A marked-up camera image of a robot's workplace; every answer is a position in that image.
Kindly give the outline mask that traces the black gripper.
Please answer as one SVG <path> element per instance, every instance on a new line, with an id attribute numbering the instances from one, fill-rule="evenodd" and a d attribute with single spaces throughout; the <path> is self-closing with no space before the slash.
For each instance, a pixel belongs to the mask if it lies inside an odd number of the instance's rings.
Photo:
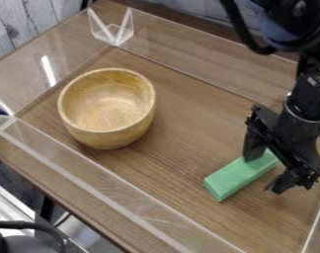
<path id="1" fill-rule="evenodd" d="M 245 160 L 257 160 L 269 149 L 285 166 L 265 190 L 277 195 L 295 186 L 310 190 L 320 179 L 320 71 L 298 75 L 279 113 L 253 104 L 246 125 Z"/>

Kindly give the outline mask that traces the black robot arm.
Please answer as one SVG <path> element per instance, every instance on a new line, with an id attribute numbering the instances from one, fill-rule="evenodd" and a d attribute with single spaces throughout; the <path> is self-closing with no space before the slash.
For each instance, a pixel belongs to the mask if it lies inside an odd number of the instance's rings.
<path id="1" fill-rule="evenodd" d="M 320 0 L 258 0 L 267 44 L 298 53 L 295 82 L 277 113 L 253 105 L 247 117 L 243 157 L 258 159 L 269 150 L 285 171 L 266 188 L 282 194 L 320 179 Z"/>

